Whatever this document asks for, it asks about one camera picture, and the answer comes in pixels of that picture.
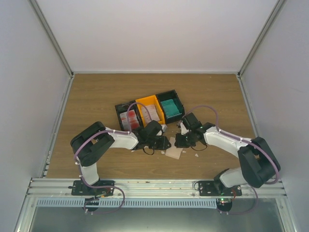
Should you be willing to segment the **black bin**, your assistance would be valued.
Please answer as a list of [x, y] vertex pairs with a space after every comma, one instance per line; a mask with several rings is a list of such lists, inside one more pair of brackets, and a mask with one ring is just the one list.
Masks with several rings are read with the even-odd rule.
[[135, 101], [121, 103], [115, 106], [118, 122], [122, 131], [135, 130], [143, 127], [143, 122]]
[[156, 97], [163, 110], [166, 124], [177, 122], [184, 116], [184, 106], [176, 90], [169, 90], [156, 94]]

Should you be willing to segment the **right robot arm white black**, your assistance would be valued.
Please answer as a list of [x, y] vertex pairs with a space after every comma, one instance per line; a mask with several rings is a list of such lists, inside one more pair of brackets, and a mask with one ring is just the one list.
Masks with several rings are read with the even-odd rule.
[[202, 124], [193, 113], [185, 115], [178, 126], [181, 131], [176, 134], [177, 148], [194, 147], [200, 142], [218, 147], [239, 159], [240, 167], [226, 169], [213, 179], [214, 191], [218, 195], [224, 196], [238, 185], [259, 188], [278, 181], [281, 167], [264, 138], [236, 136], [215, 124]]

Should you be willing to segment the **white pink cards stack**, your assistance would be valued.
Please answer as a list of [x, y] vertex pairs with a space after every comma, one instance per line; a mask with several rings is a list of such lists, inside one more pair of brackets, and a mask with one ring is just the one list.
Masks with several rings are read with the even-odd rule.
[[152, 120], [159, 122], [160, 118], [154, 104], [146, 105], [141, 107], [144, 122], [148, 124]]

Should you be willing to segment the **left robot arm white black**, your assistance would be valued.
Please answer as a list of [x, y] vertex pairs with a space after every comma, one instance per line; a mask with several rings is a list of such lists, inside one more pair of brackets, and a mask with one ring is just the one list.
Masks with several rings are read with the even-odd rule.
[[132, 131], [112, 130], [98, 121], [76, 135], [70, 142], [74, 152], [73, 159], [79, 166], [83, 190], [88, 195], [99, 191], [97, 161], [110, 148], [127, 150], [144, 150], [145, 147], [156, 150], [167, 150], [171, 143], [164, 136], [166, 125], [151, 121], [146, 127], [137, 127]]

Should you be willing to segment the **orange bin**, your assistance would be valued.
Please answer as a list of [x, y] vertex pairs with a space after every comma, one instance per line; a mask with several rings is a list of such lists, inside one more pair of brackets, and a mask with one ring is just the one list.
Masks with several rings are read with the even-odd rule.
[[165, 124], [163, 109], [161, 108], [156, 95], [136, 99], [136, 102], [145, 106], [143, 107], [142, 105], [137, 104], [143, 126], [146, 126], [152, 120], [157, 121], [159, 124]]

